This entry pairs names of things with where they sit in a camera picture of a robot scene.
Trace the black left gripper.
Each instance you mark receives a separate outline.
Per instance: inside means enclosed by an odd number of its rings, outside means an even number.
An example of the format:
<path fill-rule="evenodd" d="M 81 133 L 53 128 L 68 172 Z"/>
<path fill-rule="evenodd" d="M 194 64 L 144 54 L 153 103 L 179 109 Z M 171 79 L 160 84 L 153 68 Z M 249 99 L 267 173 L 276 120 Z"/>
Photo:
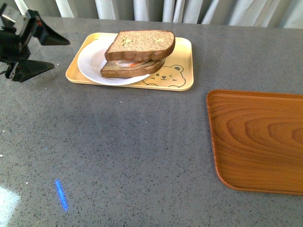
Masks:
<path fill-rule="evenodd" d="M 22 44 L 14 24 L 18 12 L 3 3 L 0 8 L 0 61 L 7 64 L 1 71 L 6 78 L 16 82 L 25 82 L 39 74 L 54 68 L 54 65 L 44 61 L 29 60 L 30 51 Z M 41 45 L 69 45 L 70 41 L 51 29 L 42 19 L 36 19 L 33 37 L 38 38 Z"/>

